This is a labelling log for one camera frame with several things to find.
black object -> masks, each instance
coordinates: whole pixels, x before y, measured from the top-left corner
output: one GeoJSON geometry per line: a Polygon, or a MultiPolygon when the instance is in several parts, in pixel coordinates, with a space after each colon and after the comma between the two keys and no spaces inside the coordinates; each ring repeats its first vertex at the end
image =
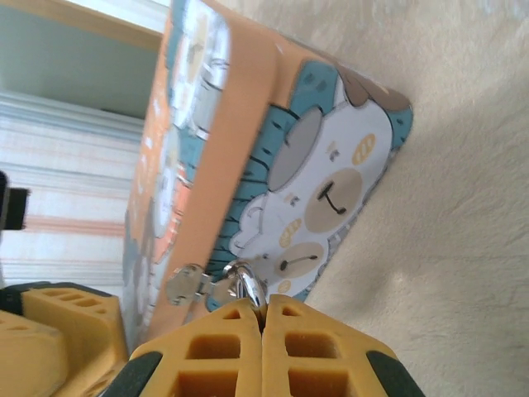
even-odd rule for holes
{"type": "Polygon", "coordinates": [[[388,397],[426,397],[400,361],[381,352],[366,356],[388,397]]]}
{"type": "Polygon", "coordinates": [[[160,360],[160,352],[148,352],[127,362],[122,371],[105,391],[105,397],[140,397],[141,392],[154,374],[160,360]]]}
{"type": "Polygon", "coordinates": [[[48,281],[39,281],[35,283],[10,285],[4,289],[0,289],[0,310],[16,314],[18,316],[23,316],[24,305],[22,302],[22,294],[29,291],[30,289],[45,288],[74,288],[79,291],[101,296],[103,298],[111,297],[111,295],[107,294],[106,292],[75,283],[50,283],[48,281]]]}
{"type": "Polygon", "coordinates": [[[0,232],[22,230],[26,216],[28,189],[10,188],[9,179],[0,171],[0,232]]]}

beige carpet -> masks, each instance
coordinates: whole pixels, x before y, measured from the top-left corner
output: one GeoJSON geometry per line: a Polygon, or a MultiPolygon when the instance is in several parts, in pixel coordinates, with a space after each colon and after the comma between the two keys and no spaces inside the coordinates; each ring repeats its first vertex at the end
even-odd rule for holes
{"type": "Polygon", "coordinates": [[[528,396],[527,2],[224,3],[414,105],[407,144],[308,303],[388,343],[429,397],[528,396]]]}

white wall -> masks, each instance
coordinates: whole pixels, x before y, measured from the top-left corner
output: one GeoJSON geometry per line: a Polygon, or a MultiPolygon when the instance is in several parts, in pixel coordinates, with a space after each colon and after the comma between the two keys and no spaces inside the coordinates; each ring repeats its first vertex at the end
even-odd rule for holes
{"type": "Polygon", "coordinates": [[[0,6],[0,89],[144,117],[156,54],[0,6]]]}

striped curtain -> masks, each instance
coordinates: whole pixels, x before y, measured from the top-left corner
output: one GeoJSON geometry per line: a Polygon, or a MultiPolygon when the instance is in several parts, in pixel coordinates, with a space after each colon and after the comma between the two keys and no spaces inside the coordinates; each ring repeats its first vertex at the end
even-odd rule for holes
{"type": "Polygon", "coordinates": [[[7,285],[73,281],[121,295],[124,216],[143,121],[0,92],[0,170],[31,196],[3,232],[7,285]]]}

metal hinge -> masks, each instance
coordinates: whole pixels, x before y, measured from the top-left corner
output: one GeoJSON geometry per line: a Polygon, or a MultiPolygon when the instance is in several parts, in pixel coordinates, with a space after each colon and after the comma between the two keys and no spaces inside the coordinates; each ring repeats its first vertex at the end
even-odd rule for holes
{"type": "Polygon", "coordinates": [[[230,262],[224,268],[222,279],[216,282],[199,265],[186,265],[167,280],[165,293],[175,306],[195,304],[206,297],[215,299],[221,306],[249,298],[258,313],[266,306],[266,285],[245,261],[230,262]]]}

